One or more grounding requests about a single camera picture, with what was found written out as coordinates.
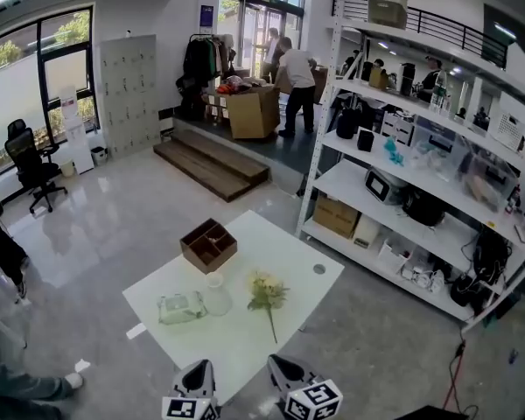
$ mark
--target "white table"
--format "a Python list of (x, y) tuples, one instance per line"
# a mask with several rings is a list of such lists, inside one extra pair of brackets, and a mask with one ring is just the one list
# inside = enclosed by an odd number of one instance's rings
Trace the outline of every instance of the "white table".
[[(270, 354), (284, 346), (344, 269), (254, 212), (242, 214), (226, 228), (237, 240), (238, 251), (219, 269), (234, 301), (225, 316), (206, 316), (179, 325), (158, 323), (160, 296), (204, 290), (204, 274), (182, 255), (122, 293), (177, 366), (183, 368), (201, 359), (213, 363), (221, 404), (255, 376)], [(325, 266), (325, 274), (313, 271), (318, 263)], [(290, 288), (283, 308), (273, 311), (278, 344), (267, 314), (247, 309), (251, 299), (248, 279), (254, 270), (269, 272)]]

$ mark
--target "office chair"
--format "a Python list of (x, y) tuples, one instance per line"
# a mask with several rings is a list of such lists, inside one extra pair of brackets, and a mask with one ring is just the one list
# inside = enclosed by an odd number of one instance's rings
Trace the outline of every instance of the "office chair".
[[(27, 128), (23, 120), (16, 120), (8, 126), (8, 140), (4, 148), (17, 167), (17, 178), (24, 188), (40, 188), (33, 194), (35, 200), (29, 207), (29, 212), (34, 214), (33, 208), (45, 198), (50, 213), (53, 207), (48, 195), (56, 192), (68, 194), (64, 186), (56, 186), (54, 182), (50, 182), (59, 174), (59, 166), (51, 161), (51, 155), (59, 147), (54, 145), (37, 150), (32, 129)], [(49, 163), (44, 164), (41, 156), (48, 157)]]

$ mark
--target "railing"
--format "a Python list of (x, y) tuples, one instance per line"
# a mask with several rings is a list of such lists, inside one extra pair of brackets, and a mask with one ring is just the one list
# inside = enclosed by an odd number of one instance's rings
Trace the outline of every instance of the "railing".
[[(333, 16), (336, 16), (338, 1), (340, 0), (332, 0)], [(342, 17), (368, 21), (368, 0), (342, 1), (344, 1)], [(493, 62), (497, 67), (506, 68), (508, 54), (506, 45), (481, 31), (447, 17), (409, 7), (406, 29), (444, 40), (463, 50), (478, 54), (482, 59)]]

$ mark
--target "wooden steps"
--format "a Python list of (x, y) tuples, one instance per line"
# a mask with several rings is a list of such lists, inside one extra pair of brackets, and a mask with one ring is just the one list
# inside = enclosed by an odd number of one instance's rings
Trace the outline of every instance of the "wooden steps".
[(239, 198), (269, 178), (269, 168), (251, 158), (184, 130), (154, 152), (226, 202)]

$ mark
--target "red cable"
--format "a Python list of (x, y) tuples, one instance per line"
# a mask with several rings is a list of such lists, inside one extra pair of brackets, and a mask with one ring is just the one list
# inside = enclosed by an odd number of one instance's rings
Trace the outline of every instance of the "red cable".
[(458, 357), (457, 369), (455, 370), (455, 376), (451, 379), (451, 387), (449, 388), (449, 392), (447, 393), (447, 397), (445, 398), (443, 410), (445, 410), (445, 408), (447, 407), (447, 403), (449, 402), (449, 399), (452, 396), (453, 390), (455, 389), (455, 385), (457, 384), (457, 377), (459, 376), (459, 370), (461, 369), (462, 360), (463, 360), (463, 353)]

